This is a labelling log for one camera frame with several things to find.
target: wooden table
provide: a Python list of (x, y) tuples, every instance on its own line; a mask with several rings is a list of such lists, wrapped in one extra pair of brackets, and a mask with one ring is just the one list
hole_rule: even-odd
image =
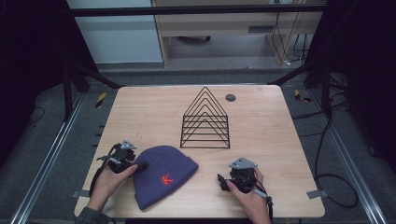
[[(263, 184), (274, 200), (274, 217), (322, 217), (320, 198), (310, 200), (315, 190), (300, 140), (282, 91), (278, 86), (207, 86), (227, 113), (230, 148), (180, 148), (183, 115), (203, 86), (161, 86), (121, 88), (108, 117), (84, 189), (104, 156), (114, 144), (126, 138), (136, 144), (138, 156), (149, 147), (179, 148), (199, 164), (198, 171), (180, 189), (139, 210), (134, 199), (133, 180), (125, 181), (106, 204), (111, 217), (245, 217), (240, 203), (219, 187), (217, 174), (229, 178), (228, 166), (239, 157), (258, 163)], [(225, 96), (233, 94), (229, 102)], [(79, 197), (78, 215), (88, 198)]]

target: hand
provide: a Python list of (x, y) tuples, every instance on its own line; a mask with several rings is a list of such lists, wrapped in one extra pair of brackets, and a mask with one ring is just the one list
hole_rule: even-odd
[[(262, 183), (263, 176), (258, 168), (254, 168), (257, 180)], [(254, 224), (270, 224), (270, 218), (268, 215), (267, 201), (254, 192), (253, 190), (249, 193), (241, 192), (238, 187), (231, 181), (227, 180), (228, 188), (230, 189), (233, 196), (239, 200), (247, 217)]]
[(87, 207), (102, 212), (108, 198), (116, 191), (122, 181), (131, 176), (136, 169), (137, 165), (135, 164), (128, 167), (125, 171), (116, 174), (108, 166), (103, 168), (102, 173), (96, 180), (95, 188), (93, 189)]

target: knit hat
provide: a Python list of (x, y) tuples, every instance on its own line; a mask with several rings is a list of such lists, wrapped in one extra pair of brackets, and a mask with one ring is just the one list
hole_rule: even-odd
[(137, 204), (144, 210), (180, 188), (198, 169), (198, 164), (175, 147), (158, 146), (144, 150), (134, 163), (146, 163), (133, 175)]

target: red logo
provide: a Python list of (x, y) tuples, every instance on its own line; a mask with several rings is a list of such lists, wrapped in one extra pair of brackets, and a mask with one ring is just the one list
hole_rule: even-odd
[(169, 176), (169, 174), (167, 174), (167, 175), (161, 177), (161, 180), (163, 181), (163, 184), (164, 184), (165, 186), (173, 182), (173, 179), (169, 179), (168, 176)]

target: black wire stand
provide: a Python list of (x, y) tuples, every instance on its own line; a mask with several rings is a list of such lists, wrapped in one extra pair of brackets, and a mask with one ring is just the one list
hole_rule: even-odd
[(208, 87), (183, 115), (180, 147), (230, 148), (228, 116)]

